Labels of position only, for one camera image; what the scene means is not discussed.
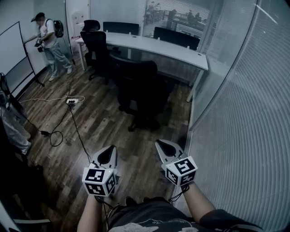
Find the white sneaker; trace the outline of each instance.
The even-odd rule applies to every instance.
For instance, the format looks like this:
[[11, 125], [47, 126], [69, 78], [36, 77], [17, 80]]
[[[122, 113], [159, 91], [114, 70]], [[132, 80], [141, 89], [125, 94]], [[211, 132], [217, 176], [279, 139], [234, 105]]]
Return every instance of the white sneaker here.
[[71, 74], [72, 71], [73, 71], [73, 68], [72, 68], [72, 67], [68, 68], [68, 72], [67, 72], [67, 74]]
[[50, 79], [48, 79], [50, 82], [53, 81], [55, 78], [57, 78], [57, 76], [51, 76]]

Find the power strip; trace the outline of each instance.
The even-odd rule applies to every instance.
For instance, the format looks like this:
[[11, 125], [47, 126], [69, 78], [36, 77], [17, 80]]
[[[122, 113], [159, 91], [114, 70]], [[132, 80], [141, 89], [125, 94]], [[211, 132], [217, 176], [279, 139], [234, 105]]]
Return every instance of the power strip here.
[[68, 105], [76, 105], [78, 103], [78, 99], [67, 99]]

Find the curved white tabletop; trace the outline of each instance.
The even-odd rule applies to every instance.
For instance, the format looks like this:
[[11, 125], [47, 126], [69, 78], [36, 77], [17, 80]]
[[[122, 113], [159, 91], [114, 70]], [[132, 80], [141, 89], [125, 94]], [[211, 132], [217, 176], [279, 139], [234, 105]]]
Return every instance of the curved white tabletop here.
[[[83, 43], [83, 39], [79, 38], [76, 42], [81, 44]], [[208, 63], [204, 54], [173, 43], [142, 36], [111, 32], [106, 33], [106, 43], [117, 47], [126, 47], [155, 53], [194, 65], [203, 70], [208, 70]]]

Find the black bag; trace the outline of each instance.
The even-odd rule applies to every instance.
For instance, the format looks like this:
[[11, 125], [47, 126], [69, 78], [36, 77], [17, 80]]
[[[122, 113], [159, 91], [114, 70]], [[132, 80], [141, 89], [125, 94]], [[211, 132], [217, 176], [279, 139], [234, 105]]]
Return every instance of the black bag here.
[[62, 38], [63, 37], [63, 23], [60, 20], [55, 20], [53, 21], [53, 24], [54, 24], [55, 36], [57, 38]]

